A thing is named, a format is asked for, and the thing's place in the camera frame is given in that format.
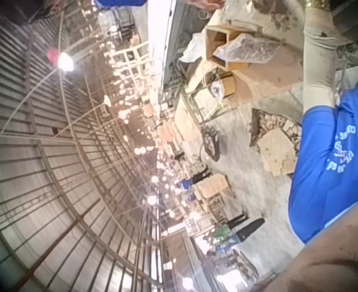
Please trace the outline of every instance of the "plastic bag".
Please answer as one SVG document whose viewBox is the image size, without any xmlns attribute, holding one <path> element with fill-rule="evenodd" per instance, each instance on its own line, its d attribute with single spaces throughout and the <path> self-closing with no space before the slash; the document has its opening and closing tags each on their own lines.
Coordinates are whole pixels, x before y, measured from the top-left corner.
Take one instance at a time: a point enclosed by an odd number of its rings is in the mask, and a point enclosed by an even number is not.
<svg viewBox="0 0 358 292">
<path fill-rule="evenodd" d="M 233 41 L 218 47 L 214 55 L 225 62 L 265 64 L 274 57 L 280 46 L 277 41 L 242 33 Z"/>
<path fill-rule="evenodd" d="M 192 39 L 183 52 L 183 56 L 179 58 L 184 63 L 192 63 L 197 61 L 198 58 L 206 51 L 205 33 L 194 33 Z"/>
</svg>

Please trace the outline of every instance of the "cardboard box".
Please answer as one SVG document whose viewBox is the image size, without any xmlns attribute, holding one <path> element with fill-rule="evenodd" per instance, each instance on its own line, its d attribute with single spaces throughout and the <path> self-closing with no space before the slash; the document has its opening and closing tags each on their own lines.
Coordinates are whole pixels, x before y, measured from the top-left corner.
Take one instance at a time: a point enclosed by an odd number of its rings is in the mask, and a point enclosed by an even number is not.
<svg viewBox="0 0 358 292">
<path fill-rule="evenodd" d="M 206 60 L 212 62 L 225 71 L 241 70 L 249 66 L 249 63 L 230 63 L 213 55 L 214 51 L 230 41 L 233 41 L 242 33 L 254 35 L 254 31 L 239 26 L 221 24 L 218 26 L 206 26 Z"/>
</svg>

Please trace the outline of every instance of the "wooden board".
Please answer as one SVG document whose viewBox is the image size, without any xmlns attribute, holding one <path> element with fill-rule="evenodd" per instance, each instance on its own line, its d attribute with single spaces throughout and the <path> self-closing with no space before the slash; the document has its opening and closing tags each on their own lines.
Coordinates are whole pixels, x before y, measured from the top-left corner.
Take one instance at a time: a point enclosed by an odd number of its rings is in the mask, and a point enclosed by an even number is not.
<svg viewBox="0 0 358 292">
<path fill-rule="evenodd" d="M 228 182 L 224 175 L 216 173 L 209 178 L 204 179 L 197 185 L 198 190 L 205 199 L 208 199 L 222 190 L 229 188 Z"/>
<path fill-rule="evenodd" d="M 297 163 L 294 145 L 279 128 L 265 134 L 258 145 L 265 171 L 275 176 L 294 172 Z"/>
</svg>

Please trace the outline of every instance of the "concrete floor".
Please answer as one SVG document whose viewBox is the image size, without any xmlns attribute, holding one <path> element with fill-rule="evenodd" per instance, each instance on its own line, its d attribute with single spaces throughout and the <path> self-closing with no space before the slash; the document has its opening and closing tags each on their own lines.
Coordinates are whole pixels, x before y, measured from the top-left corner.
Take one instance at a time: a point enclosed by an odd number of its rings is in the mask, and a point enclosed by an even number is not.
<svg viewBox="0 0 358 292">
<path fill-rule="evenodd" d="M 358 67 L 347 69 L 346 87 L 353 87 L 357 81 Z M 212 97 L 202 94 L 196 101 L 203 107 L 212 103 Z M 238 215 L 242 209 L 248 212 L 250 220 L 265 218 L 265 224 L 237 246 L 263 276 L 271 270 L 282 271 L 301 251 L 303 244 L 293 233 L 287 213 L 291 179 L 266 172 L 260 155 L 248 147 L 250 135 L 246 126 L 250 123 L 252 108 L 284 114 L 300 122 L 302 83 L 287 93 L 242 105 L 212 120 L 209 124 L 219 131 L 222 155 L 218 162 L 214 162 L 204 150 L 201 154 L 202 161 L 210 168 L 227 175 L 237 196 L 226 206 L 228 218 Z M 184 142 L 182 147 L 188 156 L 198 156 L 201 144 L 200 139 L 195 139 Z"/>
</svg>

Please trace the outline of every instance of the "black object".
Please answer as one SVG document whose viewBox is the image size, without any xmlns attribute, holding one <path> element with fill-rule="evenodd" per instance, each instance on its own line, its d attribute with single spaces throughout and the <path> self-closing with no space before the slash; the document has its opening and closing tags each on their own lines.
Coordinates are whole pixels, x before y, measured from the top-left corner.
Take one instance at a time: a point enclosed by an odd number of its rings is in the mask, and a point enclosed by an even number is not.
<svg viewBox="0 0 358 292">
<path fill-rule="evenodd" d="M 241 215 L 234 217 L 232 220 L 229 220 L 226 225 L 228 225 L 229 229 L 233 229 L 241 223 L 247 221 L 248 218 L 247 214 L 242 213 Z"/>
<path fill-rule="evenodd" d="M 221 156 L 218 131 L 214 127 L 205 126 L 201 129 L 201 134 L 205 152 L 217 162 Z"/>
<path fill-rule="evenodd" d="M 259 218 L 237 231 L 236 234 L 240 238 L 241 242 L 246 240 L 252 233 L 258 230 L 264 222 L 264 218 Z"/>
<path fill-rule="evenodd" d="M 209 176 L 211 176 L 211 173 L 208 173 L 207 175 L 203 176 L 205 173 L 207 173 L 209 171 L 209 168 L 206 167 L 204 170 L 202 170 L 200 173 L 194 174 L 192 176 L 192 183 L 193 184 L 197 184 L 200 181 L 203 181 L 205 178 L 208 178 Z"/>
</svg>

